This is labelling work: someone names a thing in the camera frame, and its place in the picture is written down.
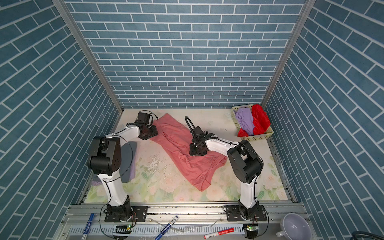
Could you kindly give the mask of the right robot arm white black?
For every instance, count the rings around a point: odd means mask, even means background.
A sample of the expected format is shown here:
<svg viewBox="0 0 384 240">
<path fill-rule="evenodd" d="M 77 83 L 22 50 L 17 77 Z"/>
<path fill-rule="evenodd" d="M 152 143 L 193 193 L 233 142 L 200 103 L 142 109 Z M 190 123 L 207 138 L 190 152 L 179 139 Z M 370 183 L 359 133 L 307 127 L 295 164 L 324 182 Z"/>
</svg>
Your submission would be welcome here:
<svg viewBox="0 0 384 240">
<path fill-rule="evenodd" d="M 228 157 L 235 176 L 241 182 L 239 200 L 241 217 L 246 221 L 267 220 L 267 211 L 264 206 L 259 204 L 256 195 L 256 184 L 264 168 L 264 161 L 251 144 L 247 140 L 231 142 L 221 139 L 213 133 L 203 131 L 199 126 L 196 127 L 187 116 L 185 121 L 193 137 L 190 144 L 190 155 L 204 156 L 211 151 Z"/>
</svg>

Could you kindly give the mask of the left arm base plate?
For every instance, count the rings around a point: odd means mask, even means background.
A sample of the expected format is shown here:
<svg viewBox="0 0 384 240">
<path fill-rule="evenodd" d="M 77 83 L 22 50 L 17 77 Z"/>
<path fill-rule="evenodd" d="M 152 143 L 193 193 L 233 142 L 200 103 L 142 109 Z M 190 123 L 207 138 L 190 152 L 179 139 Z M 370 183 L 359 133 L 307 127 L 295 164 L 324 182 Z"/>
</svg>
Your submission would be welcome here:
<svg viewBox="0 0 384 240">
<path fill-rule="evenodd" d="M 148 206 L 111 206 L 107 205 L 103 213 L 107 223 L 145 222 Z"/>
</svg>

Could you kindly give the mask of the pink t shirt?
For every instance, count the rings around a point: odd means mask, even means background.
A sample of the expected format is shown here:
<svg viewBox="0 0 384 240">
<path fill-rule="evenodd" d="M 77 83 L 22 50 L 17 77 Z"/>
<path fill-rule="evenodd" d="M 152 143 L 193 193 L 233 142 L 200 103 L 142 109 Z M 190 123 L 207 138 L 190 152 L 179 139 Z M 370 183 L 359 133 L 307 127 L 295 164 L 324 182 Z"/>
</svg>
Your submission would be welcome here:
<svg viewBox="0 0 384 240">
<path fill-rule="evenodd" d="M 158 135 L 151 140 L 165 150 L 191 185 L 201 192 L 206 190 L 211 185 L 215 171 L 226 164 L 228 157 L 213 151 L 208 151 L 204 156 L 190 155 L 192 134 L 169 114 L 153 124 Z"/>
</svg>

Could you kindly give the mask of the light green perforated plastic basket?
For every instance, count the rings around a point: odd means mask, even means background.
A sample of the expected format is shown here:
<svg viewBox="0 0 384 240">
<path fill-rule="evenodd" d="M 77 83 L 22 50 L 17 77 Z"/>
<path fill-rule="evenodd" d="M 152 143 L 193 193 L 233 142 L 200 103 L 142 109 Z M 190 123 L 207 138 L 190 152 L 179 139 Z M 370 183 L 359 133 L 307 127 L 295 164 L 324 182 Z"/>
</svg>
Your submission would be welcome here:
<svg viewBox="0 0 384 240">
<path fill-rule="evenodd" d="M 251 108 L 252 105 L 243 105 L 243 106 L 232 107 L 231 117 L 232 117 L 232 120 L 234 121 L 234 124 L 235 124 L 238 132 L 239 132 L 241 127 L 235 118 L 235 112 L 239 108 L 243 108 L 243 107 Z M 272 130 L 272 127 L 270 126 L 264 134 L 256 135 L 256 136 L 250 136 L 250 137 L 239 137 L 239 138 L 241 138 L 242 140 L 247 140 L 247 141 L 251 142 L 251 141 L 256 141 L 256 140 L 268 139 L 273 133 L 274 133 L 274 131 Z"/>
</svg>

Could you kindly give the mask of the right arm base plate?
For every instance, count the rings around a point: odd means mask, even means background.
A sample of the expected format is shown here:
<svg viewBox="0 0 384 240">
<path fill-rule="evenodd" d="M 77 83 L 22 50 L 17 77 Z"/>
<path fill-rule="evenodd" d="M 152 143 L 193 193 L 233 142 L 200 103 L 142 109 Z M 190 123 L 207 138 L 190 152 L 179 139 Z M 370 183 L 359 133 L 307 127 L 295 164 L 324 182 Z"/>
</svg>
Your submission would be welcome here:
<svg viewBox="0 0 384 240">
<path fill-rule="evenodd" d="M 263 205 L 255 204 L 250 209 L 244 207 L 241 203 L 239 205 L 225 205 L 223 207 L 227 216 L 228 222 L 239 221 L 266 221 L 268 219 L 267 212 Z"/>
</svg>

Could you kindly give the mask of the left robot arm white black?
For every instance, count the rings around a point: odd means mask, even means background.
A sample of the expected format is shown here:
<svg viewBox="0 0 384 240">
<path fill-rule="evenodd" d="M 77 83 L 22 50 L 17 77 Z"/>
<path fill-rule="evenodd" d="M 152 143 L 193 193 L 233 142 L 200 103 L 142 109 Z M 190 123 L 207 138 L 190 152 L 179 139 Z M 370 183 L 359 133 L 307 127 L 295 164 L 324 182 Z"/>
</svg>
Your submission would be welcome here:
<svg viewBox="0 0 384 240">
<path fill-rule="evenodd" d="M 129 195 L 126 194 L 121 180 L 123 145 L 139 138 L 148 140 L 158 135 L 154 120 L 158 117 L 151 111 L 139 111 L 136 120 L 115 133 L 96 136 L 89 148 L 87 167 L 101 180 L 105 188 L 108 203 L 106 204 L 106 221 L 127 222 L 135 214 L 131 207 Z"/>
</svg>

